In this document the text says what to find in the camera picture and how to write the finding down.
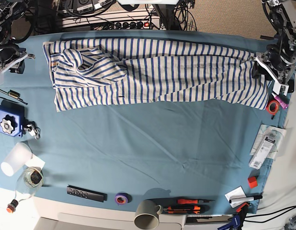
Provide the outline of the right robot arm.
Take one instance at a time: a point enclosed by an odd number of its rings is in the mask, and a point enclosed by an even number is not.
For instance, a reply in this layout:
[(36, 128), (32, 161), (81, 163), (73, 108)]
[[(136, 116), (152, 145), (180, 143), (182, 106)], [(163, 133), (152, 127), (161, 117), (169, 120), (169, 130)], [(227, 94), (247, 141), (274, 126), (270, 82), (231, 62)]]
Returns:
[[(34, 9), (29, 17), (31, 24), (27, 34), (21, 39), (11, 36), (11, 26), (15, 20), (25, 16), (31, 8)], [(26, 48), (19, 47), (33, 32), (38, 16), (38, 1), (36, 0), (0, 0), (0, 75), (6, 71), (22, 74), (24, 71), (24, 60), (35, 59)]]

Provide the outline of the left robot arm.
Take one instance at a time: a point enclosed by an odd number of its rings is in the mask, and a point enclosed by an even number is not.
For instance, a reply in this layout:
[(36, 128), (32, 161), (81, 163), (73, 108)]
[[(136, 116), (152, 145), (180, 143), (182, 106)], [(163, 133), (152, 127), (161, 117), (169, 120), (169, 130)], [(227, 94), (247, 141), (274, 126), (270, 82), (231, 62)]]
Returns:
[(263, 74), (274, 85), (292, 87), (296, 72), (296, 8), (291, 0), (263, 0), (262, 8), (276, 31), (266, 51), (257, 54), (252, 77)]

